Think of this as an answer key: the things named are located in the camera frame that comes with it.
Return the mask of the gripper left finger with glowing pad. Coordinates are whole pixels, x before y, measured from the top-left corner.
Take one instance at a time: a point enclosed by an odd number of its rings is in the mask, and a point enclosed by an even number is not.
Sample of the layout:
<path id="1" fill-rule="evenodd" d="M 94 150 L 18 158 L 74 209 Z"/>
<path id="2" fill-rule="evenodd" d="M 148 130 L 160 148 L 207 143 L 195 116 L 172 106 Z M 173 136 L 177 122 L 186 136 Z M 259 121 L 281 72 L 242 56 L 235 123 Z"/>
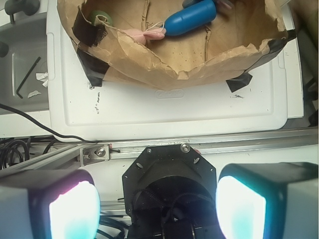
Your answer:
<path id="1" fill-rule="evenodd" d="M 2 239 L 93 239 L 100 197 L 86 170 L 3 170 Z"/>

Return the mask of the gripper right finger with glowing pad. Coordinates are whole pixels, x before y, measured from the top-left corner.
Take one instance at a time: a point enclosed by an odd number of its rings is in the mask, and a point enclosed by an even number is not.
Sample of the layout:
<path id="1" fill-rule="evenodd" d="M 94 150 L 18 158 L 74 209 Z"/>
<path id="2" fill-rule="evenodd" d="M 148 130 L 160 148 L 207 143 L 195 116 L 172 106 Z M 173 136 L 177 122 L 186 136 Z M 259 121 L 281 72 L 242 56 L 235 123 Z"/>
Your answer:
<path id="1" fill-rule="evenodd" d="M 227 239 L 317 239 L 319 166 L 228 164 L 219 175 L 216 211 Z"/>

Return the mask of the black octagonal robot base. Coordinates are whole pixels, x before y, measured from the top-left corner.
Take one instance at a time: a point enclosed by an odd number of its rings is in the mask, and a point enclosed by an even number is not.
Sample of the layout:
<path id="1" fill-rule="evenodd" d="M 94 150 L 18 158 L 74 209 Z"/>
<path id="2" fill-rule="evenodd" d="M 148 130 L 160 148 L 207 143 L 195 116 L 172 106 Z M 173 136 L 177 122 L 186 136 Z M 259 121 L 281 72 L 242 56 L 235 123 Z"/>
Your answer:
<path id="1" fill-rule="evenodd" d="M 216 169 L 187 145 L 147 147 L 122 176 L 130 239 L 217 239 Z"/>

